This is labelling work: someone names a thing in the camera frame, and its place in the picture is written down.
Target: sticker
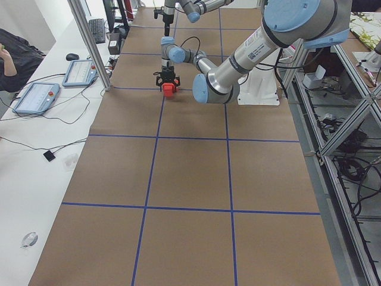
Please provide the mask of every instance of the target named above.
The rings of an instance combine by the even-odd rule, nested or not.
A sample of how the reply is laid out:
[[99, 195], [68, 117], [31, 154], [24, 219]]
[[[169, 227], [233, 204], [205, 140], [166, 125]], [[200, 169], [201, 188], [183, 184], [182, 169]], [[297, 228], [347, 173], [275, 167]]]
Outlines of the sticker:
[[261, 57], [271, 51], [271, 48], [267, 46], [264, 38], [262, 37], [262, 29], [256, 30], [246, 41], [245, 41], [245, 55], [253, 63], [261, 61]]

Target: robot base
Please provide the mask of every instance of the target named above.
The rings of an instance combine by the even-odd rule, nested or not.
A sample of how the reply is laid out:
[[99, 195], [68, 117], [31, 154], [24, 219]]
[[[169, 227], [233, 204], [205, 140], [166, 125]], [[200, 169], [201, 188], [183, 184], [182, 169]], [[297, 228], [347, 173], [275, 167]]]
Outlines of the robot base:
[[[263, 63], [275, 64], [279, 50], [273, 52]], [[279, 105], [274, 70], [253, 69], [247, 81], [241, 85], [239, 105]]]

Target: table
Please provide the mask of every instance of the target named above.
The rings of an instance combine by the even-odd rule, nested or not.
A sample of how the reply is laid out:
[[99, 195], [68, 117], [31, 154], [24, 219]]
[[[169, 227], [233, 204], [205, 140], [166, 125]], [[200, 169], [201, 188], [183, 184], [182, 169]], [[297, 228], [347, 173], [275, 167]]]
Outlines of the table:
[[[107, 42], [97, 47], [106, 63], [110, 56]], [[65, 56], [69, 52], [78, 54], [81, 59], [89, 55], [75, 21], [68, 25], [30, 80], [65, 73], [69, 65]], [[52, 77], [46, 82], [61, 83], [62, 80], [63, 76]], [[84, 95], [88, 100], [77, 95], [81, 90], [61, 88], [54, 105], [70, 98], [72, 100], [44, 114], [73, 122], [89, 103], [85, 114], [77, 122], [68, 125], [57, 119], [42, 117], [3, 121], [0, 122], [0, 136], [35, 148], [65, 145], [86, 138], [102, 101], [103, 86], [98, 79], [87, 88]], [[12, 118], [15, 115], [8, 110], [2, 119]], [[82, 148], [83, 143], [63, 148], [56, 153], [55, 160], [48, 162], [43, 157], [45, 151], [29, 151], [22, 145], [0, 139], [0, 228], [3, 230], [0, 240], [0, 285], [28, 284], [73, 174], [65, 167], [64, 160], [72, 154], [79, 156]], [[20, 248], [21, 240], [29, 232], [38, 233], [37, 243], [33, 247]]]

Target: small black object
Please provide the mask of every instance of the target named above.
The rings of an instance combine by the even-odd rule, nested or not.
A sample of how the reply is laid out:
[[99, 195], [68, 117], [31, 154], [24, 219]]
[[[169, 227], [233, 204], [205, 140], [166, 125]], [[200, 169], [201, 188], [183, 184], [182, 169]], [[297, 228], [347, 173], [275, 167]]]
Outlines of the small black object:
[[73, 53], [69, 53], [69, 54], [66, 55], [66, 60], [67, 61], [79, 60], [79, 55], [73, 54]]
[[154, 73], [154, 76], [156, 77], [156, 85], [160, 87], [160, 91], [162, 88], [162, 85], [165, 83], [172, 83], [175, 88], [180, 86], [180, 77], [176, 76], [174, 72], [174, 67], [161, 67], [161, 72]]
[[340, 172], [352, 181], [359, 182], [366, 174], [362, 165], [354, 159], [344, 158], [338, 160], [340, 165]]
[[50, 161], [53, 161], [55, 159], [55, 156], [54, 154], [52, 153], [52, 151], [48, 150], [47, 152], [45, 152], [43, 154], [43, 156], [47, 159], [48, 162]]
[[105, 23], [103, 19], [91, 19], [89, 20], [90, 32], [93, 35], [95, 43], [106, 42]]

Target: person's hand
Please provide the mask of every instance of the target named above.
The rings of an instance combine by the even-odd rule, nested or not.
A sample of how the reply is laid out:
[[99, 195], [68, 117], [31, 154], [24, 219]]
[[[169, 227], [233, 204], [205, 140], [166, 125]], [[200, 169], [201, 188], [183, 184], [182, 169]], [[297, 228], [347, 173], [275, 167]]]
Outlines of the person's hand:
[[3, 60], [12, 59], [10, 53], [6, 49], [3, 49], [3, 45], [1, 43], [0, 43], [0, 58], [2, 58]]

